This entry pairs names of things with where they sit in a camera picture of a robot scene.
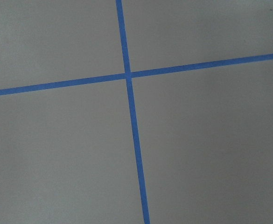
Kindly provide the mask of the long blue tape strip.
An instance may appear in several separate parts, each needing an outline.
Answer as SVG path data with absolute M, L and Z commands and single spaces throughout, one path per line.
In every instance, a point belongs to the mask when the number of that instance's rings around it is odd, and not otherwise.
M 157 68 L 157 69 L 151 69 L 151 70 L 133 71 L 132 78 L 162 75 L 162 74 L 169 74 L 169 73 L 189 71 L 189 70 L 201 70 L 206 68 L 223 67 L 223 66 L 229 66 L 229 65 L 235 65 L 235 64 L 254 63 L 254 62 L 269 61 L 269 60 L 273 60 L 273 54 L 266 54 L 266 55 L 260 55 L 260 56 L 248 56 L 248 57 L 218 60 L 218 61 L 211 61 L 211 62 L 204 62 L 204 63 L 194 63 L 194 64 L 187 64 L 187 65 L 180 65 L 180 66 L 173 66 L 173 67 Z M 7 88 L 7 89 L 0 89 L 0 96 L 32 92 L 32 91 L 57 89 L 57 88 L 70 87 L 70 86 L 76 86 L 76 85 L 116 81 L 116 80 L 122 80 L 125 78 L 126 78 L 125 74 L 120 73 L 120 74 L 112 74 L 112 75 L 99 76 L 99 77 L 88 77 L 88 78 L 82 78 L 82 79 L 74 79 L 74 80 L 52 82 L 52 83 L 45 83 L 45 84 L 13 87 L 13 88 Z

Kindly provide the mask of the crossing blue tape strip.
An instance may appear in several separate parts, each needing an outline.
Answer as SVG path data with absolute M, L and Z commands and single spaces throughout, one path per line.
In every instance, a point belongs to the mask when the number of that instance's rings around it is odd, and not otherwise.
M 149 215 L 149 209 L 148 209 L 148 203 L 147 203 L 146 182 L 145 182 L 142 155 L 141 155 L 139 130 L 138 130 L 137 115 L 136 115 L 135 101 L 134 101 L 134 92 L 133 92 L 132 72 L 130 67 L 130 59 L 129 59 L 128 45 L 127 45 L 122 1 L 116 0 L 116 8 L 117 8 L 118 23 L 119 23 L 119 33 L 120 33 L 122 56 L 123 56 L 123 63 L 124 63 L 132 135 L 133 135 L 134 153 L 135 153 L 137 175 L 138 175 L 138 182 L 139 182 L 139 188 L 140 188 L 142 214 L 143 214 L 144 223 L 150 224 L 150 215 Z

